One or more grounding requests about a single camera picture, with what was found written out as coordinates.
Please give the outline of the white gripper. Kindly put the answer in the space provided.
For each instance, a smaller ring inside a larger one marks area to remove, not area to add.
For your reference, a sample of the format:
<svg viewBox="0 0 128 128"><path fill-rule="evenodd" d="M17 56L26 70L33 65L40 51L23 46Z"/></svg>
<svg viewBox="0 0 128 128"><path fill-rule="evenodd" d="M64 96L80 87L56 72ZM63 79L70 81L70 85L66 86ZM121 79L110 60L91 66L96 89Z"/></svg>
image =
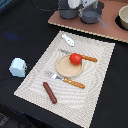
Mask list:
<svg viewBox="0 0 128 128"><path fill-rule="evenodd" d="M68 0L71 9L85 9L89 6L97 8L98 0Z"/></svg>

